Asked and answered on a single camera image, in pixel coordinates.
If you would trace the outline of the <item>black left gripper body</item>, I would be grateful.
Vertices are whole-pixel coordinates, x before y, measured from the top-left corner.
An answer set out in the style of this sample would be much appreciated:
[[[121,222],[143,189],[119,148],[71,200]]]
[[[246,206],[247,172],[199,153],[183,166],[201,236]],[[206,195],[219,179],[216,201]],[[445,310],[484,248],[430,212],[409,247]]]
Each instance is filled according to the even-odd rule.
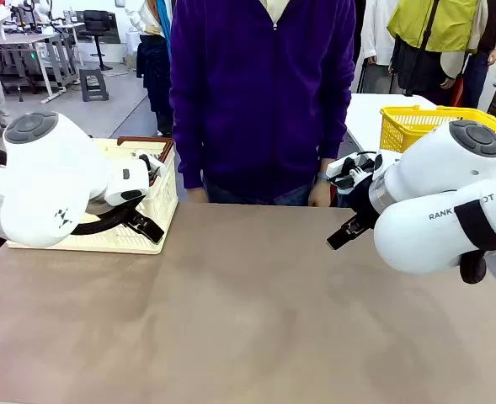
[[[147,216],[143,215],[137,209],[137,206],[140,203],[140,199],[134,199],[123,205],[123,210],[125,212],[123,222],[147,222],[149,220]]]

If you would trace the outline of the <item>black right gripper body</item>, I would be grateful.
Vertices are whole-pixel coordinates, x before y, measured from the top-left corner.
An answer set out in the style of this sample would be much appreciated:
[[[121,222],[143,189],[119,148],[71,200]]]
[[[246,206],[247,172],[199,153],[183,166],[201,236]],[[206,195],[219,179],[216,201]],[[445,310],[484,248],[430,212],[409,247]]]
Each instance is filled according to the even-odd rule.
[[[349,207],[355,212],[355,222],[365,229],[373,229],[380,214],[370,200],[372,178],[364,178],[348,195]]]

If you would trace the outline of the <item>person's left hand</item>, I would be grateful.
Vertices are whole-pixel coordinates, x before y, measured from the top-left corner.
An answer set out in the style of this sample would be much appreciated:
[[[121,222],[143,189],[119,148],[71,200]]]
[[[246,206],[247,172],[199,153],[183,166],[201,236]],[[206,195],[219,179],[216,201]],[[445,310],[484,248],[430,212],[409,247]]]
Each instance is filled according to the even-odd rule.
[[[324,158],[320,161],[317,179],[308,197],[308,206],[329,207],[331,205],[331,183],[327,180],[327,170],[332,162],[333,159],[329,158]]]

